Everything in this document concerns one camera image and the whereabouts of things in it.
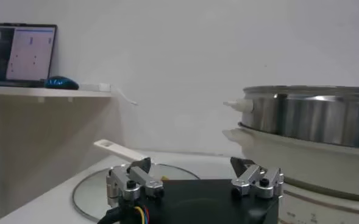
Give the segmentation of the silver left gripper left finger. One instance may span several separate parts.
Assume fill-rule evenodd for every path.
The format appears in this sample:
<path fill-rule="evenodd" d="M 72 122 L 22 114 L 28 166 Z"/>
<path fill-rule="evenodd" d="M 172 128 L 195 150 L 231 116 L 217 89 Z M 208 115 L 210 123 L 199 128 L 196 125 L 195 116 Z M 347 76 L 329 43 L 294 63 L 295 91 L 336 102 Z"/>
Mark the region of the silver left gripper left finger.
<path fill-rule="evenodd" d="M 106 175 L 107 203 L 111 208 L 120 201 L 135 203 L 144 192 L 146 197 L 161 199 L 165 195 L 162 180 L 150 176 L 152 162 L 149 157 L 131 162 L 126 166 L 115 166 Z"/>

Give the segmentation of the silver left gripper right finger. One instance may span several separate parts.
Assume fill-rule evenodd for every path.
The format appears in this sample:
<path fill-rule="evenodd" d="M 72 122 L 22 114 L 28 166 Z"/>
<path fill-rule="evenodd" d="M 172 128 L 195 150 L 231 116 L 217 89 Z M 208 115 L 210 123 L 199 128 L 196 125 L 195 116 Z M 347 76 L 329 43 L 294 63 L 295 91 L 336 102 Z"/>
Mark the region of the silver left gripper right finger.
<path fill-rule="evenodd" d="M 254 194 L 258 198 L 282 197 L 284 174 L 281 168 L 264 168 L 250 159 L 231 157 L 236 177 L 231 180 L 232 195 L 243 198 Z"/>

